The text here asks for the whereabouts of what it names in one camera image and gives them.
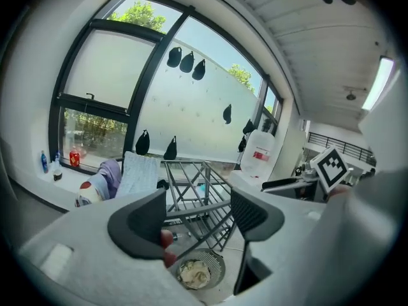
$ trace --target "window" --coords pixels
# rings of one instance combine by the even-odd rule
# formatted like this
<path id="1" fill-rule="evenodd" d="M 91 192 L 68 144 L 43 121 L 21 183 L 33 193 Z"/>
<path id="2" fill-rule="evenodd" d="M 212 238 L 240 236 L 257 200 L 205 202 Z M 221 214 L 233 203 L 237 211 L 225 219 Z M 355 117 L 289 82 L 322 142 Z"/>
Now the window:
<path id="1" fill-rule="evenodd" d="M 265 104 L 263 105 L 271 115 L 274 115 L 273 106 L 275 105 L 276 97 L 273 94 L 271 88 L 268 87 L 266 91 Z"/>
<path id="2" fill-rule="evenodd" d="M 61 156 L 69 163 L 75 148 L 80 164 L 99 168 L 106 159 L 122 157 L 127 124 L 76 110 L 62 109 Z"/>
<path id="3" fill-rule="evenodd" d="M 168 63 L 174 50 L 180 60 Z M 270 119 L 268 132 L 276 131 L 282 100 L 268 83 L 239 42 L 193 8 L 108 1 L 78 34 L 55 83 L 50 157 L 60 150 L 67 166 L 75 148 L 77 169 L 96 171 L 133 150 L 147 129 L 149 155 L 163 156 L 176 136 L 177 159 L 204 159 L 228 175 L 249 119 L 261 117 L 260 129 Z"/>
<path id="4" fill-rule="evenodd" d="M 107 18 L 167 33 L 181 12 L 148 0 L 125 0 Z"/>
<path id="5" fill-rule="evenodd" d="M 171 51 L 178 48 L 182 60 L 193 53 L 194 62 L 188 73 L 181 70 L 183 61 L 174 68 L 167 64 Z M 205 74 L 195 80 L 194 68 L 202 60 Z M 240 70 L 244 68 L 235 67 L 237 64 L 250 70 L 245 79 Z M 224 38 L 197 20 L 187 19 L 153 78 L 133 146 L 147 129 L 151 153 L 163 155 L 176 136 L 180 157 L 235 163 L 242 130 L 256 111 L 255 94 L 258 95 L 261 81 L 256 70 Z M 231 123 L 227 124 L 223 113 L 229 106 Z"/>
<path id="6" fill-rule="evenodd" d="M 258 130 L 264 131 L 266 133 L 275 133 L 276 124 L 272 120 L 271 116 L 268 113 L 263 112 L 261 115 L 261 121 L 259 122 Z"/>
<path id="7" fill-rule="evenodd" d="M 236 48 L 211 28 L 190 17 L 184 22 L 175 39 L 186 47 L 194 48 L 204 58 L 217 63 L 219 69 L 233 75 L 258 97 L 261 75 Z"/>
<path id="8" fill-rule="evenodd" d="M 91 32 L 75 58 L 64 92 L 128 108 L 154 45 L 130 35 Z"/>

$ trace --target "purple cloth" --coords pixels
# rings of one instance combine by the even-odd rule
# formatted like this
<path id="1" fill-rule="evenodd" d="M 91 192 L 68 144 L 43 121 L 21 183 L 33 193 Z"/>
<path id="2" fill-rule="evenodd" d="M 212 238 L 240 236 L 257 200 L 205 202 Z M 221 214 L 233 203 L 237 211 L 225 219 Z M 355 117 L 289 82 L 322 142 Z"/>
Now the purple cloth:
<path id="1" fill-rule="evenodd" d="M 103 161 L 99 166 L 100 173 L 106 180 L 109 190 L 109 199 L 115 198 L 117 189 L 122 180 L 119 163 L 116 160 Z"/>

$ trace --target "black railing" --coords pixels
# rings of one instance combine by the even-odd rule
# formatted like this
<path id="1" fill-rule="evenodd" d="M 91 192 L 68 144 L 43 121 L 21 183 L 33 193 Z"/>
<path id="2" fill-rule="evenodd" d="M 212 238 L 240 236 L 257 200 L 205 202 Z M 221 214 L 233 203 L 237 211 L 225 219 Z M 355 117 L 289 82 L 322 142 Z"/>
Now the black railing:
<path id="1" fill-rule="evenodd" d="M 375 166 L 377 164 L 377 161 L 375 160 L 375 157 L 371 151 L 362 149 L 361 147 L 355 146 L 353 144 L 343 142 L 342 140 L 336 140 L 335 138 L 323 136 L 316 133 L 309 133 L 309 139 L 307 141 L 309 143 L 324 147 L 334 145 L 341 153 L 347 156 L 354 157 L 355 159 L 366 162 L 372 166 Z"/>

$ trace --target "red can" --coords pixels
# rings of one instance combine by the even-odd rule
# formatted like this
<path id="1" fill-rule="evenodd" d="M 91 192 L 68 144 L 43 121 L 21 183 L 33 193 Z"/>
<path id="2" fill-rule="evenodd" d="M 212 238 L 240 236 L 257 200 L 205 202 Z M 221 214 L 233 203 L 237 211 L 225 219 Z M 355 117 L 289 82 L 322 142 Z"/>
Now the red can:
<path id="1" fill-rule="evenodd" d="M 69 153 L 69 163 L 71 163 L 72 166 L 79 166 L 79 153 L 77 150 L 73 149 Z"/>

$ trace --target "sky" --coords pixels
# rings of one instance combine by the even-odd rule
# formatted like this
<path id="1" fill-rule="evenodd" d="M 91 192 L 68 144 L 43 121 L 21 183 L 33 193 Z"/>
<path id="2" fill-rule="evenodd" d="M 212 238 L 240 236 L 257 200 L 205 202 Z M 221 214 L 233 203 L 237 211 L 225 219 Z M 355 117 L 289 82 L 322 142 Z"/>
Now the sky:
<path id="1" fill-rule="evenodd" d="M 142 4 L 148 2 L 146 0 L 125 0 L 115 10 L 116 14 L 123 15 L 124 12 L 132 7 L 137 1 L 141 1 Z M 150 3 L 154 9 L 155 15 L 166 17 L 166 22 L 162 26 L 162 31 L 167 33 L 170 30 L 170 27 L 181 16 L 181 12 L 158 3 Z M 247 59 L 222 36 L 190 17 L 184 22 L 175 38 L 207 55 L 225 70 L 229 70 L 233 64 L 238 64 L 241 69 L 245 69 L 251 74 L 249 82 L 255 88 L 255 95 L 258 96 L 262 81 L 261 75 L 247 61 Z M 273 106 L 274 101 L 275 96 L 272 92 L 269 92 L 269 94 L 266 95 L 265 106 Z"/>

